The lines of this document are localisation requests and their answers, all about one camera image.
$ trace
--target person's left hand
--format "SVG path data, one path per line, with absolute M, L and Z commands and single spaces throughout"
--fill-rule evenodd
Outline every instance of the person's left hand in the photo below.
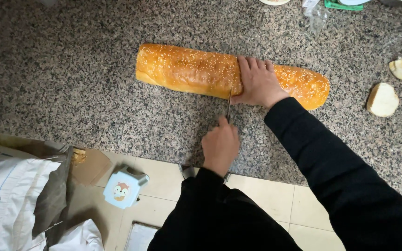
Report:
M 208 132 L 201 141 L 204 152 L 203 167 L 224 177 L 238 156 L 240 141 L 237 127 L 229 125 L 226 117 L 221 115 L 218 123 L 219 126 Z

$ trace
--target cardboard box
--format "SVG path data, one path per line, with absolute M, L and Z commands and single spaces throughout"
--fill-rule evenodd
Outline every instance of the cardboard box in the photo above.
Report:
M 109 170 L 113 163 L 101 151 L 86 150 L 86 160 L 72 166 L 72 177 L 85 186 L 94 186 Z

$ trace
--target cartoon squirrel sticker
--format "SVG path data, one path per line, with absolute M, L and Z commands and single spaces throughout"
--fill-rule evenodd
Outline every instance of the cartoon squirrel sticker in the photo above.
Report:
M 114 187 L 114 199 L 116 201 L 122 201 L 128 194 L 129 188 L 127 184 L 118 182 Z

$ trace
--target golden crust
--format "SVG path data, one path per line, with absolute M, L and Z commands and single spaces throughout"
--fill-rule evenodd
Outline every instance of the golden crust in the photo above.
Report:
M 325 103 L 330 82 L 320 73 L 274 65 L 280 86 L 307 110 Z M 243 92 L 240 68 L 233 55 L 177 46 L 142 44 L 136 60 L 136 78 L 146 83 L 223 99 Z

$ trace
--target person's right hand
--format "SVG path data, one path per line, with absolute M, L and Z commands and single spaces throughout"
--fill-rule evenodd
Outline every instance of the person's right hand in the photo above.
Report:
M 238 56 L 241 80 L 244 91 L 238 96 L 231 97 L 231 104 L 260 105 L 271 108 L 278 101 L 288 98 L 274 74 L 274 66 L 269 60 Z

